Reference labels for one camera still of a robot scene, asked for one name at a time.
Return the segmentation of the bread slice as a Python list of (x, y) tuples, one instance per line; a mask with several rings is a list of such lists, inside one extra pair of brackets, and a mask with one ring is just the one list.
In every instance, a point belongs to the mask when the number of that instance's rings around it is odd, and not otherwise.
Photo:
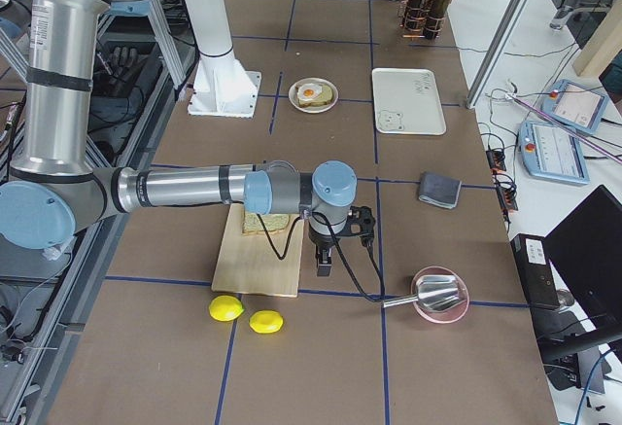
[(329, 105), (333, 101), (335, 91), (331, 85), (328, 85), (325, 83), (315, 83), (315, 84), (322, 86), (322, 89), (323, 89), (322, 94), (317, 99), (314, 99), (313, 101), (307, 102), (307, 103), (299, 102), (296, 97), (299, 107), (301, 108), (322, 107), (322, 106)]
[(267, 231), (269, 234), (279, 233), (288, 228), (291, 216), (289, 214), (258, 215), (248, 211), (243, 212), (242, 234), (254, 235)]

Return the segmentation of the white round plate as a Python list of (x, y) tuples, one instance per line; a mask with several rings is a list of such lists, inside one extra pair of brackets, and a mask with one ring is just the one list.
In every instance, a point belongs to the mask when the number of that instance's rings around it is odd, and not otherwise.
[(330, 110), (338, 97), (338, 89), (332, 82), (314, 77), (296, 81), (288, 92), (288, 98), (295, 109), (307, 114)]

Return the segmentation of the white bear tray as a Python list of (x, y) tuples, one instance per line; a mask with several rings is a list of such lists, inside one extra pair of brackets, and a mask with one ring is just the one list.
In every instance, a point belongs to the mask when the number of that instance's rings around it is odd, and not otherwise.
[(380, 133), (439, 136), (446, 132), (433, 71), (374, 68), (371, 80)]

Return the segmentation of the wooden cutting board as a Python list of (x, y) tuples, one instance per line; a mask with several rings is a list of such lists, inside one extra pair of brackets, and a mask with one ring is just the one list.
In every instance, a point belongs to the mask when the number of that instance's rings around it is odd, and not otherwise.
[(212, 278), (215, 292), (295, 298), (304, 223), (291, 214), (279, 231), (243, 231), (244, 206), (229, 207)]

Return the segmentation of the whole yellow lemon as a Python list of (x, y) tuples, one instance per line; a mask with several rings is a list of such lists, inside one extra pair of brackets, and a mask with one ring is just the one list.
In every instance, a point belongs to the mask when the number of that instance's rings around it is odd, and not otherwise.
[(210, 316), (219, 322), (236, 320), (245, 311), (240, 299), (230, 295), (221, 295), (213, 298), (208, 305)]

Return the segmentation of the metal scoop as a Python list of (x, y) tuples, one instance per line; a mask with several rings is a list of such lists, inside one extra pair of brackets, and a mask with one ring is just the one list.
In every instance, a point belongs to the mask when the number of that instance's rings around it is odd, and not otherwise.
[(466, 301), (458, 278), (449, 274), (427, 274), (415, 281), (414, 293), (382, 302), (384, 308), (414, 303), (424, 311), (441, 313)]

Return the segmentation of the pink bowl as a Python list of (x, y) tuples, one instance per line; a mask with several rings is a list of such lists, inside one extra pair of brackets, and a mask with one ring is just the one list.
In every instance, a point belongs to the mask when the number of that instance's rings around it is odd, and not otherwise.
[(451, 308), (450, 310), (446, 312), (441, 312), (441, 313), (432, 313), (432, 312), (424, 311), (422, 308), (418, 307), (417, 305), (413, 303), (414, 308), (424, 319), (430, 322), (436, 323), (436, 324), (451, 324), (451, 323), (455, 323), (461, 320), (466, 315), (468, 307), (469, 307), (469, 302), (470, 302), (470, 296), (467, 290), (466, 283), (457, 273), (455, 273), (454, 271), (448, 268), (445, 268), (442, 266), (428, 266), (428, 267), (425, 267), (419, 270), (413, 277), (413, 280), (411, 281), (411, 287), (410, 287), (412, 294), (414, 293), (415, 281), (419, 277), (423, 275), (427, 275), (427, 274), (449, 274), (449, 275), (456, 276), (458, 278), (458, 283), (461, 287), (461, 290), (466, 296), (466, 301), (459, 304), (458, 306)]

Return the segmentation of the grey folded cloth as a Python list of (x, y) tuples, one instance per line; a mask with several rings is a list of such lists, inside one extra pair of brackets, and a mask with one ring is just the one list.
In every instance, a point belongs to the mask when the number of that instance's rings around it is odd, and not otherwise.
[(418, 199), (436, 207), (453, 209), (458, 204), (462, 184), (458, 179), (426, 171), (421, 175)]

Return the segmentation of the fried egg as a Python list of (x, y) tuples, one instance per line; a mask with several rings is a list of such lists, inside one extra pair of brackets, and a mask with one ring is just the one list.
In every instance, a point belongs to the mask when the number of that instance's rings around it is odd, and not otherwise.
[(317, 99), (322, 94), (322, 86), (315, 83), (306, 83), (297, 88), (296, 96), (299, 102), (307, 103)]

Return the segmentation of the black computer box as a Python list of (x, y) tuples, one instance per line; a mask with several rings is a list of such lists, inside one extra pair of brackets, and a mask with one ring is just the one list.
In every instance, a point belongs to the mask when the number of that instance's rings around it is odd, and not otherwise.
[(518, 233), (510, 241), (521, 286), (530, 307), (555, 310), (559, 305), (543, 238)]

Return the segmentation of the near teach pendant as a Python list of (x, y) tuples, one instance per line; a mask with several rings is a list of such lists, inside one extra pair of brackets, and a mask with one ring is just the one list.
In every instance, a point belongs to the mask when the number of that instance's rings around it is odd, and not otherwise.
[(520, 157), (532, 177), (574, 186), (590, 182), (579, 141), (559, 127), (524, 121), (518, 136)]

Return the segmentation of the teach pendant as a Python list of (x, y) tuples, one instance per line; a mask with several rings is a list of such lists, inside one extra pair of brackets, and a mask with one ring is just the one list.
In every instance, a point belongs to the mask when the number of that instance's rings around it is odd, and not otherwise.
[(608, 98), (597, 89), (588, 89), (563, 79), (556, 82), (542, 100), (541, 111), (553, 119), (592, 135), (602, 120)]
[(518, 136), (520, 157), (532, 177), (574, 186), (590, 182), (579, 141), (559, 127), (524, 121)]

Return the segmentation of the black monitor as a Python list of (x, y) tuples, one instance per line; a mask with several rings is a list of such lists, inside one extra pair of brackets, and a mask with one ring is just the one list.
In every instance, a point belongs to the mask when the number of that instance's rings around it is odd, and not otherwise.
[(589, 193), (548, 235), (545, 251), (584, 312), (621, 320), (621, 202), (604, 185)]

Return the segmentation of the far teach pendant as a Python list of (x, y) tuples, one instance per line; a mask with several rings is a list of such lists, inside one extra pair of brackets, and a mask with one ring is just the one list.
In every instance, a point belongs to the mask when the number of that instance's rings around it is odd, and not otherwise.
[(563, 79), (556, 82), (542, 100), (541, 111), (553, 119), (592, 135), (602, 120), (608, 98), (597, 89), (588, 89)]

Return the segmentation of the water bottle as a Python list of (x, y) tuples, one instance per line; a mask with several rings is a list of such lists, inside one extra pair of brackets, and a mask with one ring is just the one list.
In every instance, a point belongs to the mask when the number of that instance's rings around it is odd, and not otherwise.
[(549, 27), (556, 31), (561, 30), (567, 24), (579, 1), (563, 0), (555, 16), (551, 19)]

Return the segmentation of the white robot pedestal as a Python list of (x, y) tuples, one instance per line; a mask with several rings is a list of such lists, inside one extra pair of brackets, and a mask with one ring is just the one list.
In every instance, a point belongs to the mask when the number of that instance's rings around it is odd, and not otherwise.
[(261, 73), (237, 59), (225, 0), (185, 0), (199, 52), (189, 113), (195, 116), (251, 118)]

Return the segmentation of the aluminium frame post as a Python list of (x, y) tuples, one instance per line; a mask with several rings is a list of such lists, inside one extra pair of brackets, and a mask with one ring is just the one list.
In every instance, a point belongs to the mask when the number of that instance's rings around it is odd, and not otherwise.
[(486, 87), (495, 67), (497, 66), (506, 44), (509, 41), (521, 15), (523, 14), (529, 0), (510, 0), (501, 18), (501, 22), (495, 32), (489, 49), (484, 56), (482, 63), (475, 75), (472, 86), (468, 91), (466, 106), (473, 109), (484, 88)]

